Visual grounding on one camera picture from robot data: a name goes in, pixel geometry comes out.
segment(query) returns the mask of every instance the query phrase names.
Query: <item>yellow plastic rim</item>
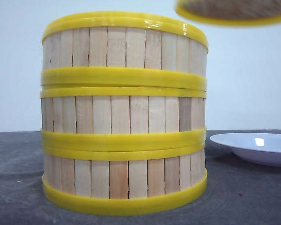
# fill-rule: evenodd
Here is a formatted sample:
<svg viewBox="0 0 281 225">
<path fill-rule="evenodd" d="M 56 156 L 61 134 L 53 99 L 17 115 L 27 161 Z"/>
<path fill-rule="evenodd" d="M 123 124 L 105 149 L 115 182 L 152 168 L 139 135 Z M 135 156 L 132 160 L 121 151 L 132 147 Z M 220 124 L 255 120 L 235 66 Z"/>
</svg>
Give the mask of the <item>yellow plastic rim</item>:
<svg viewBox="0 0 281 225">
<path fill-rule="evenodd" d="M 59 18 L 46 27 L 42 43 L 47 36 L 62 30 L 102 26 L 136 27 L 170 32 L 194 39 L 208 48 L 205 34 L 188 23 L 160 15 L 121 11 L 86 12 Z"/>
<path fill-rule="evenodd" d="M 62 158 L 98 161 L 170 158 L 205 147 L 206 130 L 156 134 L 92 135 L 42 131 L 44 152 Z"/>
<path fill-rule="evenodd" d="M 42 180 L 45 197 L 62 208 L 97 215 L 129 216 L 170 210 L 196 200 L 206 190 L 207 170 L 205 170 L 204 179 L 185 190 L 167 195 L 134 199 L 102 199 L 72 195 L 51 187 L 44 180 L 44 176 Z"/>
<path fill-rule="evenodd" d="M 41 98 L 65 96 L 176 96 L 206 98 L 206 92 L 183 88 L 160 87 L 78 87 L 43 90 Z"/>
<path fill-rule="evenodd" d="M 62 158 L 95 160 L 95 161 L 133 161 L 177 157 L 200 151 L 205 147 L 204 142 L 174 149 L 149 151 L 79 151 L 60 149 L 43 145 L 43 151 Z"/>
<path fill-rule="evenodd" d="M 43 145 L 77 151 L 150 151 L 204 142 L 206 128 L 153 134 L 69 134 L 42 130 Z"/>
<path fill-rule="evenodd" d="M 253 20 L 223 20 L 223 19 L 205 17 L 192 13 L 189 10 L 187 10 L 184 7 L 184 4 L 189 1 L 190 0 L 178 0 L 175 6 L 176 13 L 185 18 L 198 21 L 201 23 L 209 23 L 209 24 L 225 25 L 225 26 L 258 26 L 258 25 L 267 25 L 267 24 L 281 22 L 281 15 L 273 16 L 269 18 L 263 18 L 263 19 L 253 19 Z"/>
<path fill-rule="evenodd" d="M 42 72 L 45 89 L 68 85 L 165 87 L 206 91 L 206 78 L 183 72 L 126 67 L 60 67 Z"/>
</svg>

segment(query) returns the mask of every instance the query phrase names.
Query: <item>white bowl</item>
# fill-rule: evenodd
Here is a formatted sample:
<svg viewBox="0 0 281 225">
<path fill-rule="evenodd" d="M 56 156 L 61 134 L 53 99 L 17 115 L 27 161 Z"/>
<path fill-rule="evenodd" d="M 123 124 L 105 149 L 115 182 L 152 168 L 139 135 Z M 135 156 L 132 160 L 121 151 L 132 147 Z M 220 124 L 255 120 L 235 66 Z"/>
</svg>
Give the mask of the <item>white bowl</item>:
<svg viewBox="0 0 281 225">
<path fill-rule="evenodd" d="M 243 160 L 270 166 L 281 166 L 281 134 L 228 133 L 213 135 L 210 140 L 230 146 Z"/>
</svg>

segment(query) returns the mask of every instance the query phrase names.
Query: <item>white wall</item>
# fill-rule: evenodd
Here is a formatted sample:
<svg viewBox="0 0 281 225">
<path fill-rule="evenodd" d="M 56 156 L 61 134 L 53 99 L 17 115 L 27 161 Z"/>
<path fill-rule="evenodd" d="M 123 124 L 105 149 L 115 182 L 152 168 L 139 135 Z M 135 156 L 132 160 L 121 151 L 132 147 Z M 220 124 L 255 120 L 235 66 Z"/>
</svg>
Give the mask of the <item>white wall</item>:
<svg viewBox="0 0 281 225">
<path fill-rule="evenodd" d="M 99 10 L 183 19 L 174 0 L 0 0 L 0 131 L 41 127 L 41 37 L 61 16 Z M 209 40 L 208 129 L 281 129 L 281 24 L 223 28 L 191 22 Z"/>
</svg>

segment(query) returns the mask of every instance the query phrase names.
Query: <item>gray table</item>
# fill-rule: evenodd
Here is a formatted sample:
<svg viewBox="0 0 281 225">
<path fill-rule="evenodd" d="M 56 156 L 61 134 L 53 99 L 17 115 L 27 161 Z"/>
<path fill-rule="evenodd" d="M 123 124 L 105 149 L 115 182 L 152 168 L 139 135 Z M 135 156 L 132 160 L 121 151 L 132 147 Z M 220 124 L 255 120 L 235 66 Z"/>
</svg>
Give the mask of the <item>gray table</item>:
<svg viewBox="0 0 281 225">
<path fill-rule="evenodd" d="M 281 225 L 281 168 L 242 161 L 209 141 L 210 135 L 228 132 L 235 131 L 207 132 L 208 185 L 202 197 L 174 210 L 131 217 L 80 214 L 51 204 L 42 193 L 40 133 L 0 133 L 0 224 Z"/>
</svg>

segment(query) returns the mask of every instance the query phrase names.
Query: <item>bamboo steamer basket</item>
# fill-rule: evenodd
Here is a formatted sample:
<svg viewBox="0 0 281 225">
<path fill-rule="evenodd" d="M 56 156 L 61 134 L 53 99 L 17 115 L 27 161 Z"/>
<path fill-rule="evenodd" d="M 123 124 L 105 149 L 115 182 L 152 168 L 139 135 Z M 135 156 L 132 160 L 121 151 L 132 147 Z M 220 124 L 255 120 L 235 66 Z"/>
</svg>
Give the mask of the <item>bamboo steamer basket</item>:
<svg viewBox="0 0 281 225">
<path fill-rule="evenodd" d="M 206 188 L 207 40 L 171 18 L 90 12 L 42 39 L 43 188 L 83 213 L 134 215 Z"/>
<path fill-rule="evenodd" d="M 281 0 L 177 0 L 175 10 L 188 19 L 217 25 L 281 22 Z"/>
</svg>

